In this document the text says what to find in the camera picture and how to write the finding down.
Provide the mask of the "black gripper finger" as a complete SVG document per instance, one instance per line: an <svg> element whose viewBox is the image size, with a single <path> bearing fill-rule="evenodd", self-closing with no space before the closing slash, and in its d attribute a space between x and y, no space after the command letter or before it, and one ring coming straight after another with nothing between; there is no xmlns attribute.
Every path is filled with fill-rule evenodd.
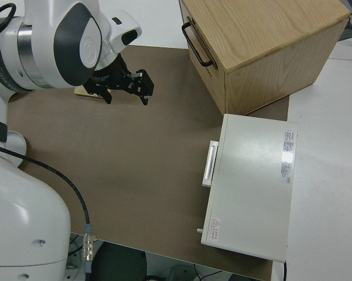
<svg viewBox="0 0 352 281"><path fill-rule="evenodd" d="M136 73L130 73L127 79L128 92L138 96L143 105L147 105L149 98L153 95L154 83L146 70L140 69Z"/></svg>
<svg viewBox="0 0 352 281"><path fill-rule="evenodd" d="M104 99L107 104L112 102L112 96L110 92L105 88L95 83L86 83L86 92L89 95L97 95Z"/></svg>

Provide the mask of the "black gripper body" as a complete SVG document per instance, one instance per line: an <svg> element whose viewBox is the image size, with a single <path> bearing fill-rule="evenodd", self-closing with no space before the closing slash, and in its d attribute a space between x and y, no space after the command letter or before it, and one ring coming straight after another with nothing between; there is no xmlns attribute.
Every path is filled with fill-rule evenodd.
<svg viewBox="0 0 352 281"><path fill-rule="evenodd" d="M124 78L129 74L126 62L119 53L116 59L100 70L93 72L91 79L101 86L119 88Z"/></svg>

